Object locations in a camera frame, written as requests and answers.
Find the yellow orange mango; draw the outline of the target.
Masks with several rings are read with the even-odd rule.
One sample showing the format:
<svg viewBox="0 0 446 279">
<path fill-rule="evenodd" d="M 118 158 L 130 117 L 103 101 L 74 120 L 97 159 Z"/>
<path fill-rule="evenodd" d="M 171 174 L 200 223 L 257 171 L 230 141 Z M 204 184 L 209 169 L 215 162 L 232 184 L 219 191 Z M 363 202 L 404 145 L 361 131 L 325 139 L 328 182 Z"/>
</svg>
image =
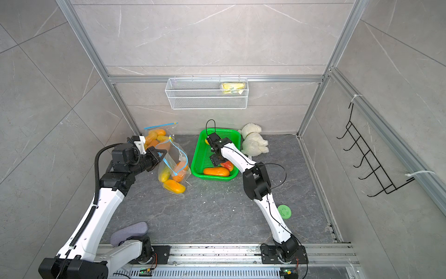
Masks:
<svg viewBox="0 0 446 279">
<path fill-rule="evenodd" d="M 145 143 L 150 144 L 152 141 L 156 140 L 158 137 L 157 131 L 150 131 L 145 137 Z"/>
</svg>

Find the clear zip-top bag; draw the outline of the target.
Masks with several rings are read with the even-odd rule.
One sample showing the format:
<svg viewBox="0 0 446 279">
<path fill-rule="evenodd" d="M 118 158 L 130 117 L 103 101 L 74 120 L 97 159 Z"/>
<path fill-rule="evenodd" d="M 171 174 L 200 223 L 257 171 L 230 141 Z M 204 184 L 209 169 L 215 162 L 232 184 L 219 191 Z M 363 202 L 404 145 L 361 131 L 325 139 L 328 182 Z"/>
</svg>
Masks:
<svg viewBox="0 0 446 279">
<path fill-rule="evenodd" d="M 169 180 L 172 180 L 172 177 L 174 175 L 174 168 L 180 161 L 186 161 L 188 164 L 188 167 L 189 167 L 189 157 L 188 157 L 187 153 L 185 152 L 185 150 L 182 148 L 182 146 L 179 143 L 176 143 L 174 141 L 174 142 L 172 142 L 171 148 L 167 151 L 167 155 L 160 162 L 159 169 L 163 168 L 165 166 L 169 167 L 169 169 L 170 169 Z M 183 185 L 183 183 L 187 181 L 188 177 L 191 174 L 192 174 L 192 172 L 189 168 L 188 176 L 180 183 Z"/>
<path fill-rule="evenodd" d="M 146 137 L 150 131 L 157 131 L 158 137 L 156 140 L 152 141 L 150 144 L 144 144 L 145 149 L 149 147 L 155 147 L 156 149 L 164 149 L 168 151 L 172 142 L 175 141 L 175 131 L 178 123 L 167 123 L 167 124 L 159 124 L 155 126 L 145 127 L 144 128 L 144 136 Z"/>
</svg>

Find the large orange mango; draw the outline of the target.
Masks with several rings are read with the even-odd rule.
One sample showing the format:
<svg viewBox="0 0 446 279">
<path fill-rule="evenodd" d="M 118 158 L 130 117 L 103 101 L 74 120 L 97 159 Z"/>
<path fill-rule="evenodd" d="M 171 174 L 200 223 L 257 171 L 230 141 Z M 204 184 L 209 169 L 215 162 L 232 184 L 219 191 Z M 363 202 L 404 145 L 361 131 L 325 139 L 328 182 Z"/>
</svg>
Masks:
<svg viewBox="0 0 446 279">
<path fill-rule="evenodd" d="M 180 161 L 174 168 L 172 179 L 178 183 L 182 182 L 189 174 L 189 167 L 186 161 Z"/>
</svg>

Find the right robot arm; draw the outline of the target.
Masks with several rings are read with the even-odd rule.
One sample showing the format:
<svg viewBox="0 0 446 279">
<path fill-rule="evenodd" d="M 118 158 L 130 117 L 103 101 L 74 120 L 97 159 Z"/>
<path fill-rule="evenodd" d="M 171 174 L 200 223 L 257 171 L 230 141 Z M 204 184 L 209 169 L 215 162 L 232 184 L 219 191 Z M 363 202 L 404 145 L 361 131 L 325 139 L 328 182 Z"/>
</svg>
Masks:
<svg viewBox="0 0 446 279">
<path fill-rule="evenodd" d="M 276 207 L 266 164 L 249 159 L 229 138 L 221 138 L 216 129 L 205 128 L 205 132 L 213 153 L 210 157 L 212 163 L 217 166 L 219 163 L 230 161 L 242 173 L 245 194 L 263 213 L 272 232 L 280 261 L 289 263 L 296 260 L 307 264 L 305 247 L 288 229 Z"/>
</svg>

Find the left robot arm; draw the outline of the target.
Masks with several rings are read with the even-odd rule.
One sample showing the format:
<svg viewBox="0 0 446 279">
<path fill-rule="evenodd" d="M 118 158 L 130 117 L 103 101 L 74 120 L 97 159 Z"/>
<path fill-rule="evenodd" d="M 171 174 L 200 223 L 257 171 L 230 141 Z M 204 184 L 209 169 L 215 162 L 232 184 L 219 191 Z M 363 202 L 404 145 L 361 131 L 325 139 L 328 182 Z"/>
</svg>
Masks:
<svg viewBox="0 0 446 279">
<path fill-rule="evenodd" d="M 45 258 L 38 272 L 43 279 L 106 279 L 124 265 L 157 261 L 146 232 L 124 234 L 118 245 L 96 260 L 103 233 L 127 196 L 136 176 L 153 170 L 167 155 L 164 149 L 145 148 L 145 137 L 111 144 L 94 160 L 94 198 L 79 225 L 53 258 Z"/>
</svg>

